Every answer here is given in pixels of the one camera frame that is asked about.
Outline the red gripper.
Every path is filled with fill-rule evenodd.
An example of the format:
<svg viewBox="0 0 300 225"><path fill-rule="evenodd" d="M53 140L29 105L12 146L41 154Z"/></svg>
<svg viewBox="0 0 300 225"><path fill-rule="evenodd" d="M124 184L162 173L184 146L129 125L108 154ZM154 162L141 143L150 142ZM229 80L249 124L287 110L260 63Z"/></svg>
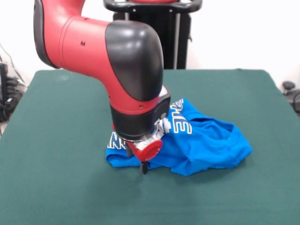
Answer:
<svg viewBox="0 0 300 225"><path fill-rule="evenodd" d="M112 162L141 162L141 174L147 174L148 161L152 160L163 147L162 129L156 127L151 137L132 142L119 137L114 125L112 128Z"/></svg>

